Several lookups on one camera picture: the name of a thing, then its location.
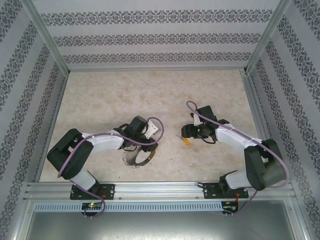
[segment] beige floor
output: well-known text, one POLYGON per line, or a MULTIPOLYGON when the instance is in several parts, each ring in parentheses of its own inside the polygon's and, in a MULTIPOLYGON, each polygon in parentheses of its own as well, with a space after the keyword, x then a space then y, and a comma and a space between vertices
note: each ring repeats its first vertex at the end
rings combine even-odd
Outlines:
MULTIPOLYGON (((190 139, 186 146, 176 135, 193 123, 187 100, 210 105, 218 119, 257 137, 238 70, 72 72, 67 82, 50 148, 71 128, 82 133, 107 132, 140 115, 155 116, 165 126, 156 154, 146 166, 132 168, 123 150, 91 155, 85 167, 98 181, 205 181, 245 167, 243 157, 224 143, 190 139)), ((40 181, 64 181, 46 161, 40 181)))

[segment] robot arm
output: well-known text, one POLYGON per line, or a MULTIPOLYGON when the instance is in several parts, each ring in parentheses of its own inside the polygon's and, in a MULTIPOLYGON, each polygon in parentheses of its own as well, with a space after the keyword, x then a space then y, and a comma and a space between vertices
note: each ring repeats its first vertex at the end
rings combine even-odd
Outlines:
MULTIPOLYGON (((76 151, 72 151, 72 157, 63 169, 61 176, 66 180, 71 180, 84 190, 96 194, 99 182, 84 168, 89 155, 110 149, 124 149, 134 144, 121 136, 139 143, 150 144, 154 142, 152 136, 158 132, 160 132, 160 128, 154 125, 151 120, 146 121, 142 117, 136 116, 130 124, 123 124, 104 135, 94 136, 84 141, 76 151)), ((70 129, 48 152, 47 159, 60 172, 71 154, 70 148, 74 149, 81 140, 88 136, 93 135, 81 133, 75 128, 70 129)), ((153 152, 157 146, 157 143, 144 145, 141 149, 144 152, 153 152)))
MULTIPOLYGON (((224 119, 217 120, 210 106, 199 108, 197 111, 208 119, 234 129, 234 126, 228 121, 224 119)), ((254 139, 282 158, 278 145, 274 140, 268 139, 262 141, 258 138, 248 140, 232 130, 218 126, 193 113, 191 116, 194 118, 194 124, 187 124, 182 127, 182 137, 193 137, 202 140, 210 137, 213 141, 210 143, 214 144, 216 141, 223 142, 236 149, 244 157, 244 171, 236 170, 220 177, 219 186, 223 193, 246 187, 253 187, 261 191, 286 179, 286 173, 281 164, 269 152, 251 141, 254 139)))

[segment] patterned wallpaper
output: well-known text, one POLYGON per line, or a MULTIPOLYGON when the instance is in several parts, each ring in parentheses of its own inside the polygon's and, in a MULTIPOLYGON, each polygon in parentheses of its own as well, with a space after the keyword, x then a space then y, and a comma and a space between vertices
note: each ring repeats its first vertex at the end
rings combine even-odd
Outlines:
POLYGON ((65 77, 19 0, 0 0, 0 240, 33 182, 65 77))
POLYGON ((320 239, 319 16, 319 0, 293 0, 251 73, 312 239, 320 239))
POLYGON ((245 67, 279 0, 34 3, 68 67, 83 70, 245 67))

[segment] black floral pattern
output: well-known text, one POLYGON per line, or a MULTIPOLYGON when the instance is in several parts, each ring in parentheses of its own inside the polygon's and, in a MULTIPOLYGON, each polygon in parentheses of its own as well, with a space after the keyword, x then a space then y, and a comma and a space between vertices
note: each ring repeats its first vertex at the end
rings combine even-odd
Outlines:
POLYGON ((46 138, 45 138, 45 141, 43 143, 43 146, 42 146, 42 150, 41 150, 41 154, 40 154, 40 157, 39 157, 39 160, 37 161, 37 166, 36 166, 36 169, 34 171, 34 177, 33 177, 33 182, 36 181, 36 178, 37 178, 37 174, 38 174, 38 171, 39 171, 39 167, 40 167, 40 164, 41 164, 41 160, 42 160, 42 157, 44 154, 46 154, 47 152, 45 152, 45 148, 46 148, 46 145, 47 145, 47 142, 51 140, 51 137, 50 137, 50 130, 51 130, 51 125, 52 123, 54 122, 54 117, 55 117, 55 114, 56 114, 56 111, 57 111, 57 107, 59 105, 59 99, 60 99, 60 96, 61 96, 61 93, 63 91, 63 87, 65 85, 65 81, 67 81, 68 79, 68 75, 64 77, 63 81, 62 81, 62 84, 61 84, 61 87, 60 87, 60 90, 59 90, 59 94, 58 94, 58 97, 56 99, 56 102, 55 102, 55 105, 54 105, 54 110, 52 112, 52 116, 51 116, 51 119, 50 119, 50 123, 49 123, 49 126, 48 126, 48 131, 46 132, 46 138))
POLYGON ((308 153, 311 155, 313 166, 317 169, 317 174, 320 175, 320 144, 318 143, 318 139, 315 137, 315 132, 309 124, 309 119, 304 112, 303 106, 300 104, 294 85, 291 83, 289 75, 287 74, 274 43, 269 41, 265 50, 270 58, 276 75, 279 78, 279 83, 283 89, 286 99, 288 100, 290 109, 295 117, 296 124, 300 129, 300 133, 302 134, 302 139, 305 142, 308 153))
POLYGON ((304 20, 310 26, 316 39, 320 41, 320 7, 315 0, 294 0, 304 20))
POLYGON ((38 31, 35 25, 30 21, 26 30, 24 31, 19 44, 16 46, 12 58, 3 71, 0 79, 0 111, 2 106, 5 105, 8 94, 11 92, 13 83, 16 81, 16 77, 21 70, 23 63, 29 53, 29 50, 34 43, 38 31))
POLYGON ((40 105, 38 106, 38 111, 34 118, 33 125, 31 127, 31 131, 27 138, 25 148, 23 149, 23 154, 21 156, 18 168, 14 175, 14 181, 12 182, 12 187, 10 188, 9 195, 7 196, 7 201, 4 204, 4 211, 1 213, 0 239, 6 239, 6 234, 8 233, 10 223, 14 215, 14 210, 19 200, 23 182, 25 180, 25 177, 29 168, 29 163, 33 156, 33 151, 35 149, 35 145, 40 133, 40 129, 42 127, 42 124, 44 123, 45 114, 49 105, 49 101, 51 99, 51 95, 55 87, 55 83, 57 82, 57 77, 59 72, 60 72, 60 69, 57 63, 55 63, 50 73, 50 77, 45 87, 45 91, 43 92, 40 105))
POLYGON ((250 52, 165 52, 64 55, 67 64, 247 61, 250 52))
POLYGON ((307 52, 302 47, 297 34, 284 16, 278 24, 278 31, 284 39, 291 56, 294 58, 295 65, 298 67, 306 86, 315 100, 315 104, 320 111, 320 81, 319 73, 314 68, 314 64, 310 61, 307 52))
POLYGON ((267 71, 261 59, 258 60, 255 67, 259 74, 259 78, 260 78, 259 81, 261 81, 263 84, 263 88, 267 96, 269 105, 271 107, 274 120, 277 124, 277 128, 281 136, 284 149, 286 151, 288 160, 291 164, 292 172, 298 183, 298 187, 299 187, 299 190, 301 191, 301 195, 303 196, 303 202, 306 206, 306 211, 309 213, 309 219, 312 222, 312 226, 315 229, 316 236, 320 238, 320 224, 319 224, 320 212, 319 212, 319 208, 316 206, 316 203, 317 203, 316 199, 312 195, 313 192, 310 190, 310 183, 308 182, 307 176, 305 174, 305 170, 301 166, 301 161, 297 154, 295 144, 292 141, 292 137, 290 136, 287 123, 284 119, 276 94, 271 86, 269 76, 267 74, 267 71))
POLYGON ((0 43, 5 38, 7 32, 11 28, 18 13, 22 9, 22 4, 19 0, 7 0, 0 10, 0 43))
POLYGON ((3 138, 3 143, 1 144, 0 149, 0 180, 2 180, 2 175, 6 171, 6 165, 11 157, 13 147, 16 144, 16 139, 18 138, 22 124, 25 121, 25 116, 29 110, 29 106, 35 94, 36 87, 43 73, 49 55, 50 51, 47 46, 44 45, 23 90, 21 99, 16 107, 16 111, 14 112, 12 122, 9 124, 6 135, 3 138))
MULTIPOLYGON (((255 91, 257 92, 256 85, 255 85, 255 83, 254 83, 254 81, 253 81, 254 76, 253 76, 252 74, 250 74, 250 76, 251 76, 251 80, 252 80, 253 85, 254 85, 254 89, 255 89, 255 91)), ((268 121, 267 121, 266 113, 265 113, 265 110, 264 110, 263 107, 262 107, 262 101, 261 101, 261 99, 260 99, 260 96, 259 96, 258 92, 257 92, 256 96, 257 96, 258 101, 259 101, 259 104, 260 104, 260 106, 261 106, 261 111, 262 111, 262 114, 263 114, 263 117, 264 117, 264 122, 265 122, 265 124, 266 124, 266 127, 268 128, 268 133, 269 133, 269 135, 270 135, 270 138, 272 138, 272 132, 271 132, 271 129, 270 129, 270 127, 269 127, 269 123, 268 123, 268 121)))
POLYGON ((271 9, 159 10, 42 13, 47 26, 163 24, 163 23, 266 23, 271 9))
POLYGON ((56 36, 58 47, 153 44, 256 44, 259 33, 182 33, 56 36))

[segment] enclosure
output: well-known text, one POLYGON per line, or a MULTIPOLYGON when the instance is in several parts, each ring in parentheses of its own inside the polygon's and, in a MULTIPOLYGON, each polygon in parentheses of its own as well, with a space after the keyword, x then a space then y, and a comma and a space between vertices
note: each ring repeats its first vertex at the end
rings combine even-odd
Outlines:
POLYGON ((319 0, 0 6, 1 239, 320 238, 319 0), (245 170, 245 160, 220 141, 184 143, 189 100, 275 140, 289 184, 225 218, 235 199, 206 199, 199 182, 245 170), (145 166, 128 166, 123 149, 89 156, 85 168, 115 187, 100 220, 84 219, 89 201, 70 200, 72 183, 47 153, 70 129, 103 133, 135 116, 161 119, 163 138, 145 166))

